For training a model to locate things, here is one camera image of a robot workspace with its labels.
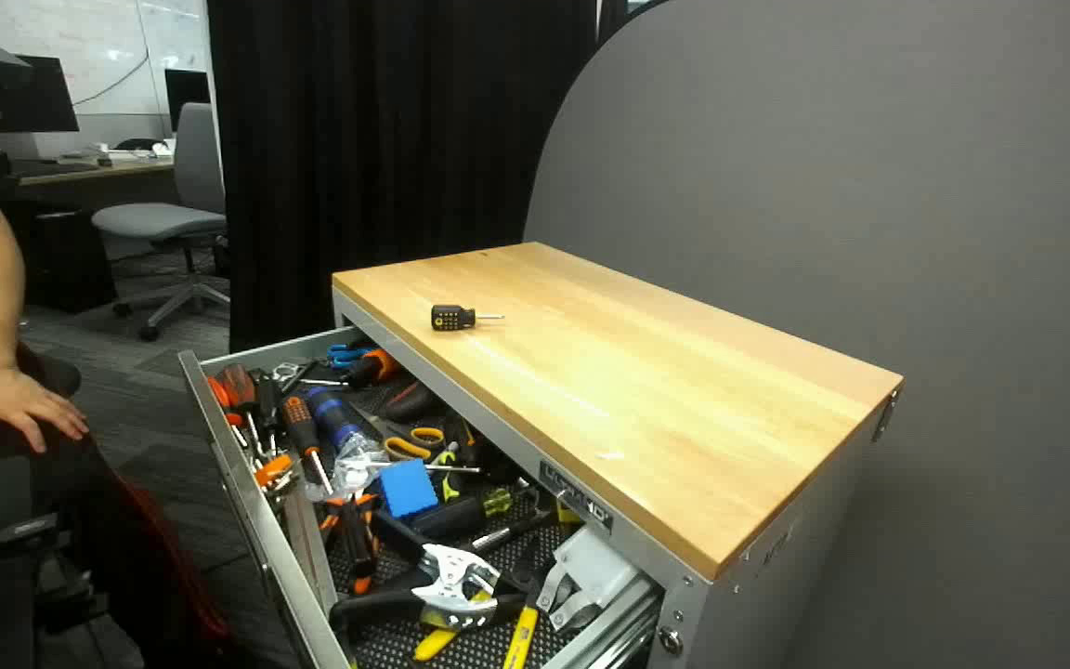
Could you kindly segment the seated person's hand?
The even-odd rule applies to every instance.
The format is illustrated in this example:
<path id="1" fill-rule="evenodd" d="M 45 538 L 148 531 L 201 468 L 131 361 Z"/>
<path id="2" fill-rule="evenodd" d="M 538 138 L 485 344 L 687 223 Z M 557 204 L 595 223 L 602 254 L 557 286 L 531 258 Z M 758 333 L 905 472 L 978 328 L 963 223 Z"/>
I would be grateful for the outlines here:
<path id="1" fill-rule="evenodd" d="M 58 432 L 71 444 L 88 434 L 86 411 L 71 396 L 39 388 L 19 368 L 0 368 L 0 422 L 10 427 L 32 455 L 47 451 L 45 432 Z"/>

